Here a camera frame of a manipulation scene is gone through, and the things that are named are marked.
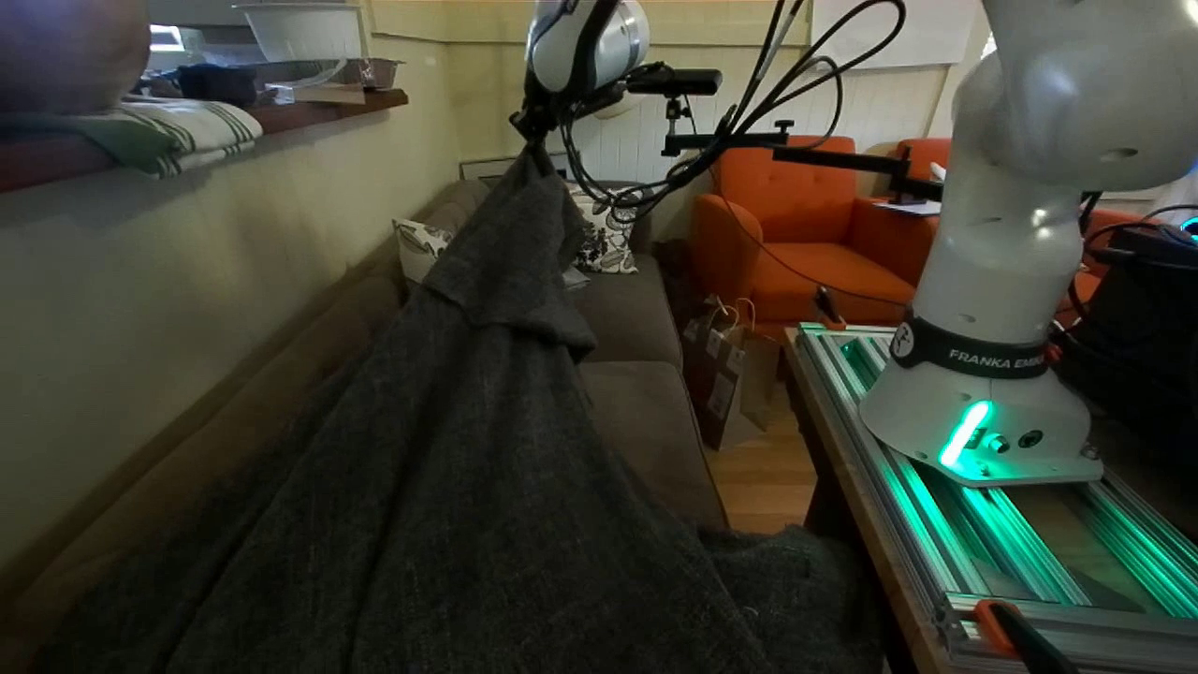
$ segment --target gray blanket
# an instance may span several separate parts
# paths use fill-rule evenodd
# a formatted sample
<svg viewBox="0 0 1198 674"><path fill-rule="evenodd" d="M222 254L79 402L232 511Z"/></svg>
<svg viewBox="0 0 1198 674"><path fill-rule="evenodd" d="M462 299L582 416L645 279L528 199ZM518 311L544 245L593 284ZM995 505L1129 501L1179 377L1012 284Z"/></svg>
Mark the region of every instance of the gray blanket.
<svg viewBox="0 0 1198 674"><path fill-rule="evenodd" d="M41 672L881 672L850 553L696 536L599 441L568 221L520 163L311 437L134 553Z"/></svg>

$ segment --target wooden floor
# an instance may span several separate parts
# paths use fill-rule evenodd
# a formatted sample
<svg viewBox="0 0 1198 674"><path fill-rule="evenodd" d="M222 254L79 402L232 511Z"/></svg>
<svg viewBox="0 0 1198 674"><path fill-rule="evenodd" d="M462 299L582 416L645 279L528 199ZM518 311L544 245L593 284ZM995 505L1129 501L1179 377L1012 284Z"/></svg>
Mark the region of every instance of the wooden floor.
<svg viewBox="0 0 1198 674"><path fill-rule="evenodd" d="M735 531L776 536L802 526L816 496L816 469L796 435L781 382L741 405L731 441L706 455Z"/></svg>

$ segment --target folded cloth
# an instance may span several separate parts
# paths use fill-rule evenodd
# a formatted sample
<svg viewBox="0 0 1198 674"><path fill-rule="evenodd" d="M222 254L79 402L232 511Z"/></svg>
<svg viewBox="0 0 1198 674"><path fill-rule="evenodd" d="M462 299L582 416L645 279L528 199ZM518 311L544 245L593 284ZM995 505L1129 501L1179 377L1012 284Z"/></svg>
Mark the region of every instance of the folded cloth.
<svg viewBox="0 0 1198 674"><path fill-rule="evenodd" d="M0 133L76 133L116 167L175 177L252 152L263 125L225 100L131 97L97 118L0 118Z"/></svg>

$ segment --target green glowing strip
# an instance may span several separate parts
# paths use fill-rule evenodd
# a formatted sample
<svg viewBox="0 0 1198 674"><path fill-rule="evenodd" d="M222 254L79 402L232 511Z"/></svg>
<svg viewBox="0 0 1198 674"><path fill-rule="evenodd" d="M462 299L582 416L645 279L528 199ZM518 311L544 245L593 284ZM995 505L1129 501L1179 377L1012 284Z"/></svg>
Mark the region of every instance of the green glowing strip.
<svg viewBox="0 0 1198 674"><path fill-rule="evenodd" d="M957 422L957 430L946 437L946 445L941 449L941 464L957 469L961 449L971 445L971 437L977 435L977 427L987 420L995 405L992 402L977 402L971 405L967 420Z"/></svg>

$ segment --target table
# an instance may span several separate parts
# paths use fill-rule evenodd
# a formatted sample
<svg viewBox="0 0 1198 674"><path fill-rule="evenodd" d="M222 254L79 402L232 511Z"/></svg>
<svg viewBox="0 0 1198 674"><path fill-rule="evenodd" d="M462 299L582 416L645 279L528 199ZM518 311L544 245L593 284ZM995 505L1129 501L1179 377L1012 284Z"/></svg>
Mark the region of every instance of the table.
<svg viewBox="0 0 1198 674"><path fill-rule="evenodd" d="M1078 667L1198 672L1194 538L1112 461L1092 486L977 491L885 449L856 420L856 361L885 366L887 336L791 330L785 391L821 472L809 527L867 553L890 672L1023 672L982 636L977 601L1013 602Z"/></svg>

